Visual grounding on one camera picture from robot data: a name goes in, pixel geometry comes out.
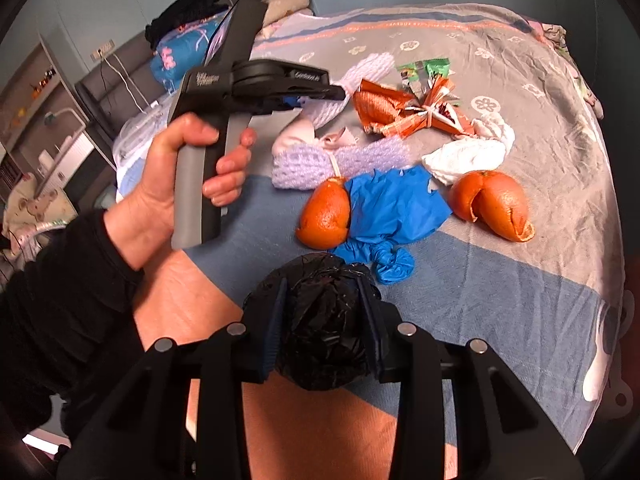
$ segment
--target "human hand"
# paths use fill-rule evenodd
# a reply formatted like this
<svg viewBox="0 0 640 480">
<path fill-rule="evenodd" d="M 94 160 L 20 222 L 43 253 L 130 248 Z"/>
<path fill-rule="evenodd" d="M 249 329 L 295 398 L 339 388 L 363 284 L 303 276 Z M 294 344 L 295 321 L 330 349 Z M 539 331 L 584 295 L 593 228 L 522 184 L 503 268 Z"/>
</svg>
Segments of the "human hand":
<svg viewBox="0 0 640 480">
<path fill-rule="evenodd" d="M 255 137 L 250 128 L 242 132 L 240 145 L 220 158 L 217 175 L 203 183 L 202 193 L 214 205 L 228 205 L 240 196 Z M 195 114 L 179 117 L 154 139 L 140 182 L 104 217 L 111 241 L 132 268 L 143 266 L 174 231 L 178 150 L 185 144 L 207 146 L 217 140 L 218 131 Z"/>
<path fill-rule="evenodd" d="M 148 210 L 155 221 L 161 221 L 168 230 L 174 228 L 174 186 L 178 150 L 185 144 L 207 146 L 218 140 L 218 131 L 194 114 L 184 114 L 156 136 L 146 156 L 145 169 L 136 189 L 132 192 L 140 206 Z M 202 193 L 215 206 L 225 206 L 240 196 L 251 160 L 249 148 L 255 142 L 255 132 L 246 129 L 240 136 L 240 145 L 220 158 L 217 175 L 202 185 Z"/>
</svg>

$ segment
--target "finger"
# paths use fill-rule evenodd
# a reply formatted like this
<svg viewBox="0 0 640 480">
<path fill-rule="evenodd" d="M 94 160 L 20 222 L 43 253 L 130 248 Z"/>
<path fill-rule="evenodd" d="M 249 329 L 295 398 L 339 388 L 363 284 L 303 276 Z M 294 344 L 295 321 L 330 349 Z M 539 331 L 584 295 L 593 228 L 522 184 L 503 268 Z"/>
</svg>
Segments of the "finger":
<svg viewBox="0 0 640 480">
<path fill-rule="evenodd" d="M 234 171 L 224 175 L 210 178 L 202 185 L 202 194 L 207 198 L 229 192 L 236 187 L 242 186 L 246 175 L 244 171 Z"/>
<path fill-rule="evenodd" d="M 231 191 L 227 191 L 225 194 L 216 195 L 211 199 L 211 203 L 217 207 L 229 205 L 240 196 L 241 192 L 242 188 L 236 187 Z"/>
<path fill-rule="evenodd" d="M 251 151 L 244 146 L 237 146 L 231 153 L 223 156 L 216 164 L 216 173 L 242 171 L 251 160 Z"/>
<path fill-rule="evenodd" d="M 253 128 L 247 128 L 240 134 L 240 144 L 246 148 L 250 148 L 255 144 L 258 135 Z"/>
<path fill-rule="evenodd" d="M 207 146 L 218 140 L 218 131 L 196 114 L 187 113 L 178 117 L 158 134 L 150 151 L 177 153 L 184 144 Z"/>
</svg>

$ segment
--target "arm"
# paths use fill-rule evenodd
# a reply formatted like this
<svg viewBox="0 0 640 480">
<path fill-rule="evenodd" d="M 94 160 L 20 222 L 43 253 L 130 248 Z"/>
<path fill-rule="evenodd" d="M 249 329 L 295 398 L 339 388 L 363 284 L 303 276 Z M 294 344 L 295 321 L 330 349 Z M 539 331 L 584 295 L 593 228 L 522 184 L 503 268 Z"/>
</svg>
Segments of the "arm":
<svg viewBox="0 0 640 480">
<path fill-rule="evenodd" d="M 197 117 L 174 121 L 154 140 L 136 189 L 109 211 L 94 211 L 12 276 L 0 295 L 0 402 L 20 434 L 50 417 L 49 396 L 67 396 L 93 370 L 95 356 L 121 320 L 130 318 L 140 269 L 173 230 L 177 150 L 210 144 L 217 132 Z M 218 161 L 203 194 L 217 205 L 239 196 L 248 147 Z"/>
</svg>

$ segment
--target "power outlet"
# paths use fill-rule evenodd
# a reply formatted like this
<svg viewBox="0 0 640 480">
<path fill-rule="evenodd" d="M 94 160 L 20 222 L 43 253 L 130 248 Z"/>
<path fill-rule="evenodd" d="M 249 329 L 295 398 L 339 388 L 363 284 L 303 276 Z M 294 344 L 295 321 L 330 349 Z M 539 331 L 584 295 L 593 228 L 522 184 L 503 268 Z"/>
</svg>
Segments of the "power outlet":
<svg viewBox="0 0 640 480">
<path fill-rule="evenodd" d="M 115 46 L 116 44 L 113 43 L 113 40 L 107 41 L 107 43 L 99 46 L 91 53 L 91 59 L 94 61 L 100 61 L 100 57 L 105 57 Z"/>
</svg>

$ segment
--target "garbage bag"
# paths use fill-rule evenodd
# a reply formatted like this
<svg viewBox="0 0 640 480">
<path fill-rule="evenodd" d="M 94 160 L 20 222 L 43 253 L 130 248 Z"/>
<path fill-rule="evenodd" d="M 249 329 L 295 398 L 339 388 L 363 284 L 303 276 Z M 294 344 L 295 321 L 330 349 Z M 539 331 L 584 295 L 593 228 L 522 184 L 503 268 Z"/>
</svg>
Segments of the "garbage bag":
<svg viewBox="0 0 640 480">
<path fill-rule="evenodd" d="M 305 390 L 331 390 L 369 373 L 359 276 L 379 299 L 363 264 L 345 264 L 329 253 L 306 254 L 272 271 L 244 300 L 244 308 L 264 307 L 269 291 L 286 278 L 276 370 Z"/>
</svg>

